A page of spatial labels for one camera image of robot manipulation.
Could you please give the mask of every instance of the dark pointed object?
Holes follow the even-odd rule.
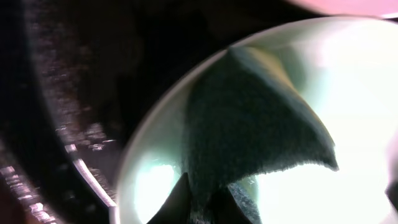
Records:
[[[275,74],[239,59],[227,51],[188,98],[184,169],[193,213],[203,212],[214,192],[249,175],[304,163],[338,168],[333,140],[309,105]]]
[[[226,187],[212,196],[209,210],[212,211],[216,224],[252,224]]]
[[[163,206],[147,224],[186,224],[189,219],[190,204],[188,175],[184,173]]]

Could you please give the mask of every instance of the pink surface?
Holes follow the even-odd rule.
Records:
[[[382,16],[398,13],[398,0],[289,0],[327,14]]]

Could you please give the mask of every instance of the white light source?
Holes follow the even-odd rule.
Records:
[[[174,170],[170,165],[154,166],[137,176],[135,210],[141,223],[159,211],[173,189]]]

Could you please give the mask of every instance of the bright light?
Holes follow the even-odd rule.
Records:
[[[318,54],[327,67],[320,75],[331,78],[311,107],[335,140],[340,171],[305,165],[259,175],[263,223],[392,223],[385,155],[398,127],[398,45],[382,27],[363,25],[336,31]]]
[[[137,177],[134,205],[141,223],[147,223],[161,208],[173,189],[170,165],[154,166]]]

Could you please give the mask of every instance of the textured surface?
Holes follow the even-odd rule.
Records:
[[[184,160],[194,212],[201,212],[212,192],[248,175],[308,162],[337,168],[333,141],[322,124],[313,127],[317,118],[307,116],[313,113],[305,106],[292,108],[288,101],[296,96],[276,89],[231,52],[195,84],[187,105]]]

